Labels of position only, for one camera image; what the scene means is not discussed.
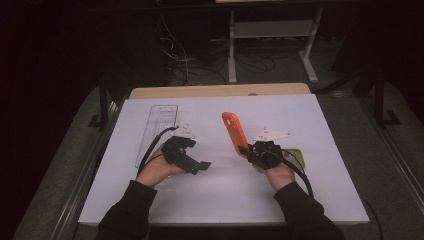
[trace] white tabletop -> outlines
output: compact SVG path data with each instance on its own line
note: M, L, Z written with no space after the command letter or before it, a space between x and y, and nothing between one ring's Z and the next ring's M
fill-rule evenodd
M222 122L236 113L248 142L264 127L290 132L276 140L298 148L315 198L337 224L369 218L346 170L315 95L268 95L127 100L104 154L79 222L97 224L135 179L137 154L153 105L178 105L181 124L196 132L187 154L212 165L197 175L172 176L159 184L149 221L156 225L274 225L284 216L266 177L239 157ZM302 180L299 184L306 190Z

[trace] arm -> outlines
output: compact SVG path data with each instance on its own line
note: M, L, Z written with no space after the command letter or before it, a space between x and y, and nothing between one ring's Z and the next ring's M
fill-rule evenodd
M106 213L96 239L143 239L149 231L149 209L157 193L154 187L178 173L184 171L168 164L162 152L156 151L135 181L130 181L122 199Z
M288 227L293 229L293 239L345 239L334 223L324 215L324 208L310 198L295 182L293 171L280 163L271 169L258 171L268 177L271 186L277 191L275 200L284 213Z

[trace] orange object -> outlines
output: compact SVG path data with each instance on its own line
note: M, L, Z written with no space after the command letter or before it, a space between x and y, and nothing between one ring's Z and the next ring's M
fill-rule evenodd
M230 134L230 138L233 142L236 152L241 157L247 159L246 155L243 155L239 149L239 147L249 149L249 144L246 141L246 136L244 135L243 128L241 127L237 115L234 113L223 112L222 120L224 121L224 124L227 127L228 134Z

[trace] green object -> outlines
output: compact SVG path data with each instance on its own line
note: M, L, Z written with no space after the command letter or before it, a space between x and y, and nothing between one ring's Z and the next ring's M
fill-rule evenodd
M284 157L289 159L299 170L303 171L305 169L305 161L303 159L302 152L299 149L284 149Z

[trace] black sleeve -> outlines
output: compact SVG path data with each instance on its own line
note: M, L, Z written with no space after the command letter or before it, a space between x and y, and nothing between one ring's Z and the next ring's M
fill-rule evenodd
M103 217L95 239L143 239L149 231L149 209L156 193L153 188L131 181L122 199Z
M337 226L324 215L324 208L293 182L280 189L275 200L283 210L286 223L293 230L293 239L345 239Z

